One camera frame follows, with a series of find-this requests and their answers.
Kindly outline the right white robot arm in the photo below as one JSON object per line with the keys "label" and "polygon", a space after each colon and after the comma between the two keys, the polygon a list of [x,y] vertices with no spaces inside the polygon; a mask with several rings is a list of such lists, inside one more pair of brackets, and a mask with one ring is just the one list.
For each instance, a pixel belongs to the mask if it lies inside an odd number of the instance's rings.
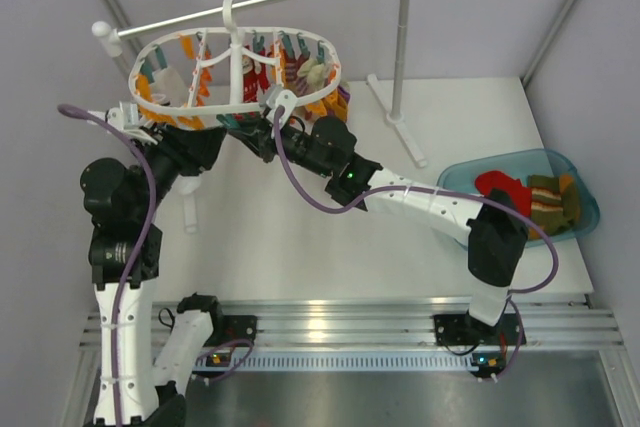
{"label": "right white robot arm", "polygon": [[341,210],[411,219],[464,246],[474,279],[472,299],[465,316],[439,343],[474,348],[500,336],[528,241],[528,228],[506,192],[462,195],[413,182],[357,154],[355,136],[333,117],[320,119],[310,131],[291,125],[275,130],[265,118],[252,119],[230,134],[264,162],[279,159],[287,173],[300,166],[325,178],[325,190]]}

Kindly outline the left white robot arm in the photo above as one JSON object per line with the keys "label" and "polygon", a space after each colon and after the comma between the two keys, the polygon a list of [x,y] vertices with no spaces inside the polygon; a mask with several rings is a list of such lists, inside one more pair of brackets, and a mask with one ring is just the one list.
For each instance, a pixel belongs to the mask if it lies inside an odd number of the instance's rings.
{"label": "left white robot arm", "polygon": [[88,260],[101,322],[101,378],[94,426],[183,426],[186,387],[205,344],[225,335],[218,299],[193,294],[178,305],[169,340],[152,354],[151,311],[162,232],[156,210],[179,177],[217,160],[226,131],[155,129],[153,143],[127,145],[137,164],[101,158],[80,184],[94,227]]}

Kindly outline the white oval clip hanger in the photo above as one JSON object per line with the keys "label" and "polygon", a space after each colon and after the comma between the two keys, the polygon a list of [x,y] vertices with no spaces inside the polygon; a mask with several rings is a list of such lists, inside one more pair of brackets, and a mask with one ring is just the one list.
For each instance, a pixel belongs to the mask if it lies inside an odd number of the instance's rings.
{"label": "white oval clip hanger", "polygon": [[[234,18],[234,12],[240,7],[241,5],[233,0],[224,0],[220,10],[223,19],[221,27],[176,31],[158,38],[155,43],[140,51],[129,74],[128,87],[134,103],[145,119],[179,129],[197,131],[220,125],[224,116],[234,117],[260,111],[262,107],[259,103],[244,100],[245,60],[262,65],[263,70],[271,74],[273,83],[270,89],[277,98],[283,100],[285,118],[289,118],[300,106],[320,105],[324,100],[338,98],[342,66],[333,44],[324,37],[308,31],[296,31],[285,27],[255,27],[251,30],[253,33],[272,36],[271,48],[262,55],[245,46],[246,30],[239,27]],[[295,83],[286,80],[285,40],[290,35],[314,41],[319,55],[317,64],[323,68],[320,73],[320,86],[313,87],[309,93],[302,96],[295,95],[291,90]],[[167,106],[154,102],[149,80],[142,73],[147,55],[168,41],[179,40],[183,44],[189,44],[197,37],[202,38],[198,46],[189,50],[194,61],[194,69],[191,84],[185,91],[186,100]],[[208,91],[208,78],[205,74],[224,61],[229,63],[229,101],[226,104],[205,104],[203,98]]]}

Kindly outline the olive orange striped sock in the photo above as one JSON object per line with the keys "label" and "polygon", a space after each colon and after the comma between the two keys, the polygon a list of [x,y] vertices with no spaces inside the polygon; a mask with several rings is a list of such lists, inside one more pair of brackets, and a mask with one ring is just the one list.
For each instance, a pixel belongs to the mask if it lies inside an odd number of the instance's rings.
{"label": "olive orange striped sock", "polygon": [[577,226],[582,217],[582,207],[573,175],[531,175],[528,187],[532,190],[530,218],[546,235],[563,234]]}

